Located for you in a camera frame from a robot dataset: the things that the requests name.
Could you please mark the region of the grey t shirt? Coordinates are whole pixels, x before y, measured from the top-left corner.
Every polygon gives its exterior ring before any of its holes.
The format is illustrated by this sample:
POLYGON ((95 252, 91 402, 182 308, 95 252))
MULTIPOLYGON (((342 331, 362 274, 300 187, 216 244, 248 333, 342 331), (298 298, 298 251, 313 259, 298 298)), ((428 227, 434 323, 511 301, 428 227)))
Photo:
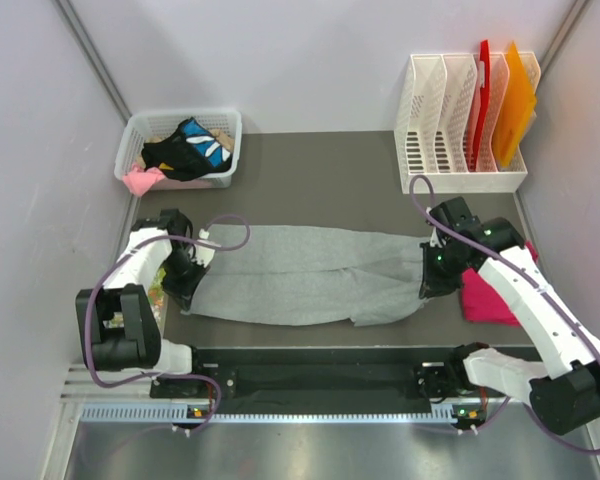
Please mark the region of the grey t shirt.
POLYGON ((419 296, 424 238, 310 226, 254 226, 211 262, 188 315, 284 326, 402 320, 419 296))

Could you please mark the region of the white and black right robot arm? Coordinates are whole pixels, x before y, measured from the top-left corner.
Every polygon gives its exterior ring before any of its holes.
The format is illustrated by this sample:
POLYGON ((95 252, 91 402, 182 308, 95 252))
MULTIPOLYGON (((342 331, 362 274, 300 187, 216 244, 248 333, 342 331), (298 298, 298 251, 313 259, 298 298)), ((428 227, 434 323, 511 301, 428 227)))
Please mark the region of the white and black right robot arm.
POLYGON ((434 230, 422 244, 419 295, 449 295, 473 271, 505 303, 539 359, 508 356, 483 343, 453 350, 446 380, 456 394, 479 387, 524 403, 549 432, 564 435, 600 418, 600 340, 557 296, 524 240, 504 218, 481 222, 461 197, 426 211, 434 230))

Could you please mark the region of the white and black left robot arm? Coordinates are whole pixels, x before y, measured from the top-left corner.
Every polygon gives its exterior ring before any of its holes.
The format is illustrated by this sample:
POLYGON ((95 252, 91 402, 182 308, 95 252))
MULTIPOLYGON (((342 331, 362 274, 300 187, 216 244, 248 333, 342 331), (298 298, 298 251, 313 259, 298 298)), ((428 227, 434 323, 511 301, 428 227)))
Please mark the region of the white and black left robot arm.
POLYGON ((205 370, 195 365, 193 347, 165 340, 149 292, 159 271, 163 292, 177 306, 191 306, 194 293, 214 257, 209 233, 200 232, 177 209, 164 209, 132 227, 129 242, 113 271, 75 300, 84 362, 94 371, 156 371, 172 374, 172 384, 185 396, 206 387, 205 370))

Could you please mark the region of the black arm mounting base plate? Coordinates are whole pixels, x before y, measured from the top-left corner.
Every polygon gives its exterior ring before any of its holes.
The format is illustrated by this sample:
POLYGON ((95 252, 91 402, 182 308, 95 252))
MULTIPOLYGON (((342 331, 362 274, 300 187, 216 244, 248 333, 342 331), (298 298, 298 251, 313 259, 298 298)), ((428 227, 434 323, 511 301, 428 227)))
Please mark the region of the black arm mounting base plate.
POLYGON ((195 367, 220 385, 221 399, 227 393, 251 405, 274 400, 316 404, 311 392, 335 392, 347 405, 369 402, 375 413, 382 401, 395 407, 425 399, 416 369, 441 363, 451 352, 450 347, 200 348, 195 367))

